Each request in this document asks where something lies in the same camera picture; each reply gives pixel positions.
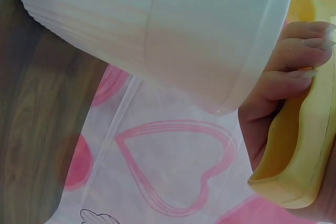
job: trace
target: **pink heart print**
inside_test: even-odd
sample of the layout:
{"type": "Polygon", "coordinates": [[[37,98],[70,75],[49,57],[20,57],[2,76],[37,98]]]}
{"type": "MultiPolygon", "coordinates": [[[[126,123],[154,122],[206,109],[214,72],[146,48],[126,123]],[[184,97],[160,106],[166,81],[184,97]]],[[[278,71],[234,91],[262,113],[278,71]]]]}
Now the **pink heart print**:
{"type": "Polygon", "coordinates": [[[80,135],[72,157],[64,190],[73,191],[84,186],[91,174],[93,156],[85,138],[80,135]]]}
{"type": "Polygon", "coordinates": [[[299,219],[259,196],[252,196],[222,216],[215,224],[317,224],[299,219]]]}
{"type": "Polygon", "coordinates": [[[234,161],[237,153],[236,143],[232,140],[232,136],[225,128],[220,127],[216,124],[201,121],[174,120],[147,123],[126,130],[118,134],[115,139],[144,200],[155,211],[171,217],[185,217],[201,210],[207,203],[209,197],[208,181],[212,177],[223,173],[226,169],[228,169],[234,161]],[[126,140],[138,136],[170,132],[191,132],[206,134],[218,140],[224,150],[224,155],[222,155],[219,162],[210,169],[206,170],[201,175],[201,189],[198,198],[193,202],[190,207],[186,208],[177,208],[168,204],[163,199],[163,197],[155,191],[149,180],[140,170],[138,164],[136,163],[125,143],[126,140]]]}
{"type": "Polygon", "coordinates": [[[98,106],[114,96],[127,81],[129,74],[108,65],[91,106],[98,106]]]}

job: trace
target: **finger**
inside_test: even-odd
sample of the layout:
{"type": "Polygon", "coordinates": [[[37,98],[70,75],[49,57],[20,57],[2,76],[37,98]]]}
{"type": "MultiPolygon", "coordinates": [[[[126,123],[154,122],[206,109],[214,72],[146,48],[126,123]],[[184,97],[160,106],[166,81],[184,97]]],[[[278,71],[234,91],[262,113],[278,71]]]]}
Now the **finger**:
{"type": "Polygon", "coordinates": [[[292,22],[282,30],[279,40],[324,38],[335,29],[336,26],[328,22],[292,22]]]}
{"type": "Polygon", "coordinates": [[[319,67],[332,55],[335,42],[325,38],[285,39],[278,43],[264,71],[294,71],[319,67]]]}
{"type": "Polygon", "coordinates": [[[240,107],[240,114],[246,121],[253,121],[272,114],[279,100],[304,94],[310,87],[315,74],[316,72],[312,70],[263,73],[250,96],[240,107]]]}

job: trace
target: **black line drawing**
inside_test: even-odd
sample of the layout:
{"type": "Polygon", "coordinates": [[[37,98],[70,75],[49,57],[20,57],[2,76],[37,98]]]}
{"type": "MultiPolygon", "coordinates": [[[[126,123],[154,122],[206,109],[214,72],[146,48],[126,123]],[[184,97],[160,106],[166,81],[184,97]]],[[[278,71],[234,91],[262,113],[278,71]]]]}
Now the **black line drawing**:
{"type": "Polygon", "coordinates": [[[120,224],[116,219],[106,214],[96,214],[88,209],[82,209],[80,216],[83,219],[82,224],[120,224]]]}

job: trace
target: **fingernail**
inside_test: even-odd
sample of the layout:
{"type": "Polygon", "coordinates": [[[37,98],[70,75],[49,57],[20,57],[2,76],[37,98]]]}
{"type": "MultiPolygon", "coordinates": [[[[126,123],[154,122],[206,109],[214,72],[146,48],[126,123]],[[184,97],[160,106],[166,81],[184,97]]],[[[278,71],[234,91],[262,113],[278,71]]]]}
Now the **fingernail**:
{"type": "Polygon", "coordinates": [[[311,79],[316,75],[315,70],[297,70],[293,72],[288,72],[287,76],[297,79],[311,79]]]}
{"type": "Polygon", "coordinates": [[[336,45],[336,42],[332,40],[326,40],[322,38],[314,39],[305,39],[303,43],[310,48],[320,48],[324,50],[332,50],[333,46],[336,45]]]}
{"type": "Polygon", "coordinates": [[[329,34],[336,29],[336,25],[322,21],[311,22],[308,27],[311,31],[325,34],[329,34]]]}

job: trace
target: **wood grain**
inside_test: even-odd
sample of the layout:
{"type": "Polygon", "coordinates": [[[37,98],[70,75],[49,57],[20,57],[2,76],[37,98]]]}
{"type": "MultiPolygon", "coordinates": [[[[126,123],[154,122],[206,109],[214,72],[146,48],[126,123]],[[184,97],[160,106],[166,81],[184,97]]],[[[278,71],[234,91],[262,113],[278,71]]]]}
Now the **wood grain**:
{"type": "Polygon", "coordinates": [[[0,0],[0,223],[45,223],[58,207],[106,63],[0,0]]]}

